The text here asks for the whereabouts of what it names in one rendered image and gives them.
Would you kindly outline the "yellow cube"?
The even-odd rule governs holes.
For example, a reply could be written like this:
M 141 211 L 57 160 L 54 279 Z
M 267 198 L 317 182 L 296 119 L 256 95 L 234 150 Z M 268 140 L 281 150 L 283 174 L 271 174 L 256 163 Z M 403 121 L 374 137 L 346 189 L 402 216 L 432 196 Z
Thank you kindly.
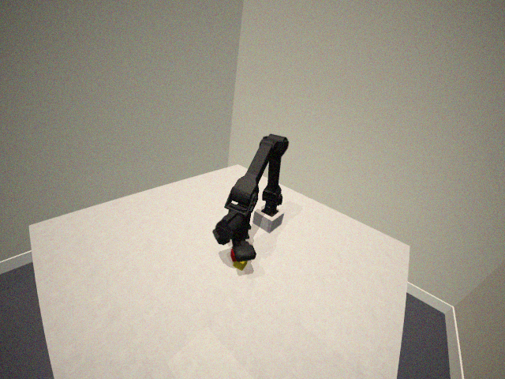
M 243 270 L 243 268 L 247 265 L 247 261 L 233 261 L 233 266 L 239 270 Z

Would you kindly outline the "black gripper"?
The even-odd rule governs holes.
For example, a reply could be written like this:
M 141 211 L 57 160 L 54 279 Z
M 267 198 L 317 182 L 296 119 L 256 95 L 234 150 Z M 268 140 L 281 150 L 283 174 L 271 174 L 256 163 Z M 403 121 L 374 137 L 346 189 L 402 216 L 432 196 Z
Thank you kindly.
M 249 239 L 250 224 L 242 227 L 236 234 L 236 239 L 232 240 L 232 250 L 236 261 L 251 261 L 256 258 L 256 251 L 246 239 Z

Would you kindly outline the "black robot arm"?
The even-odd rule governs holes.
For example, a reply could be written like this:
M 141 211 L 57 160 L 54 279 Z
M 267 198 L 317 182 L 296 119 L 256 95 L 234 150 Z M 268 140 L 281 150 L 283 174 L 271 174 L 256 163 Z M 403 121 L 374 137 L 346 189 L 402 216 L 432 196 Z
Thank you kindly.
M 258 201 L 259 181 L 269 162 L 267 186 L 262 193 L 262 201 L 266 201 L 261 212 L 273 217 L 279 211 L 277 205 L 282 204 L 282 189 L 279 186 L 279 173 L 281 158 L 289 147 L 285 137 L 270 134 L 260 141 L 260 146 L 247 170 L 232 187 L 224 208 L 229 209 L 215 226 L 213 234 L 221 245 L 227 244 L 230 239 L 236 239 L 237 232 L 249 225 L 251 213 Z M 238 204 L 231 203 L 232 201 Z

